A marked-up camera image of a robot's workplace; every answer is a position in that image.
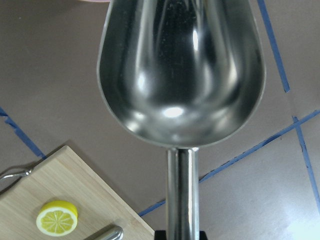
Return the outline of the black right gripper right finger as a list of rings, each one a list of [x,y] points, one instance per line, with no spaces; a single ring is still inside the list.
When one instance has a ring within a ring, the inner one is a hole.
[[[208,237],[205,231],[201,230],[199,232],[199,240],[208,240]]]

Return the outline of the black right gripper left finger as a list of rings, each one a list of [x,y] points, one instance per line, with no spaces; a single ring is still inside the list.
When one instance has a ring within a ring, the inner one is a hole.
[[[156,230],[154,232],[154,240],[167,240],[167,232],[165,230]]]

